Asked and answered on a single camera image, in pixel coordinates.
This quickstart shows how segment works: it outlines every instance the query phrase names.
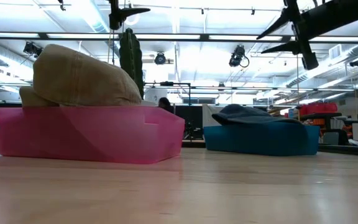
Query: ceiling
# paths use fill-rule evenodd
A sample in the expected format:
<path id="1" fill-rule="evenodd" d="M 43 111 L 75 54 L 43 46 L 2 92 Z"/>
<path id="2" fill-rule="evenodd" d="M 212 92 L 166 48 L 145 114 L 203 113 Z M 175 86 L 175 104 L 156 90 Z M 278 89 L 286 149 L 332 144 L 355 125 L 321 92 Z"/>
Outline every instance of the ceiling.
<path id="1" fill-rule="evenodd" d="M 89 8 L 89 1 L 96 4 L 97 13 Z M 108 24 L 111 13 L 105 0 L 64 0 L 66 11 L 60 10 L 57 0 L 0 0 L 0 32 L 94 32 L 90 20 L 98 14 Z M 261 34 L 277 17 L 283 8 L 283 1 L 261 0 L 122 0 L 120 7 L 129 3 L 134 7 L 148 7 L 150 12 L 131 16 L 124 28 L 133 29 L 135 34 Z M 312 0 L 298 0 L 300 9 L 311 9 Z M 293 35 L 290 25 L 282 27 L 272 35 Z M 358 36 L 358 21 L 325 35 Z M 34 40 L 39 47 L 59 44 L 84 54 L 107 61 L 108 46 L 104 41 L 51 41 Z M 246 49 L 250 65 L 246 69 L 232 68 L 228 62 L 237 45 Z M 0 39 L 0 46 L 27 58 L 23 53 L 25 40 Z M 208 85 L 225 82 L 226 85 L 247 83 L 268 83 L 277 86 L 299 73 L 304 73 L 301 57 L 284 54 L 260 54 L 261 51 L 277 44 L 242 42 L 169 42 L 142 41 L 143 58 L 153 59 L 157 52 L 164 52 L 167 58 L 175 58 L 177 48 L 177 74 L 175 65 L 144 64 L 146 80 L 190 82 Z M 320 62 L 328 58 L 329 49 L 336 44 L 311 44 Z M 344 66 L 336 71 L 327 68 L 313 79 L 330 82 L 345 75 Z"/>

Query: person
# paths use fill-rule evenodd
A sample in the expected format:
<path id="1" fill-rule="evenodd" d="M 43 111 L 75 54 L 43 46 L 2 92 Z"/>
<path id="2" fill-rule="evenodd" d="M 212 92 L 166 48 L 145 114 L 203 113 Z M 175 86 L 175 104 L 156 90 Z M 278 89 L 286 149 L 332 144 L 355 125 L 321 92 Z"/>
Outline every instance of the person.
<path id="1" fill-rule="evenodd" d="M 161 97 L 158 101 L 158 107 L 162 108 L 168 112 L 173 113 L 173 106 L 171 106 L 171 103 L 169 102 L 168 98 Z"/>

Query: metal frame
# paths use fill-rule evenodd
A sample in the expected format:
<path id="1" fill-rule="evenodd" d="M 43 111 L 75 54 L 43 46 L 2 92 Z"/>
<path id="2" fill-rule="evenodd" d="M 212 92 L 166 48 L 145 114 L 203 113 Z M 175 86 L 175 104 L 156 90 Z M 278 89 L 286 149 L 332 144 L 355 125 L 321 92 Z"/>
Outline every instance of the metal frame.
<path id="1" fill-rule="evenodd" d="M 9 34 L 37 34 L 38 37 L 17 37 L 15 35 L 9 36 Z M 54 38 L 54 37 L 49 37 L 48 34 L 66 34 L 66 35 L 70 35 L 70 34 L 75 34 L 75 35 L 89 35 L 92 34 L 95 37 L 97 35 L 100 35 L 100 38 Z M 108 41 L 109 38 L 105 38 L 103 37 L 104 35 L 106 35 L 108 33 L 61 33 L 61 32 L 0 32 L 0 39 L 8 39 L 8 40 L 76 40 L 76 41 L 81 41 L 81 40 L 86 40 L 86 41 Z M 142 39 L 142 38 L 138 38 L 139 41 L 176 41 L 176 42 L 240 42 L 240 43 L 287 43 L 291 40 L 291 38 L 293 38 L 292 35 L 274 35 L 274 37 L 281 37 L 280 40 L 268 40 L 268 39 L 260 39 L 260 40 L 256 40 L 257 35 L 255 34 L 162 34 L 162 33 L 156 33 L 156 34 L 151 34 L 151 33 L 138 33 L 138 34 L 142 34 L 142 35 L 177 35 L 178 38 L 147 38 L 147 39 Z M 179 36 L 181 35 L 199 35 L 199 39 L 183 39 L 183 38 L 179 38 Z M 228 36 L 230 38 L 228 39 L 223 39 L 223 40 L 216 40 L 216 39 L 211 39 L 211 36 Z M 241 39 L 241 36 L 248 36 L 250 37 L 250 39 L 244 40 Z M 332 38 L 336 38 L 336 37 L 355 37 L 355 36 L 324 36 L 324 37 L 332 37 Z M 121 34 L 118 34 L 118 37 L 114 37 L 111 40 L 119 40 L 121 38 Z M 358 44 L 358 41 L 315 41 L 315 40 L 310 40 L 311 44 Z"/>

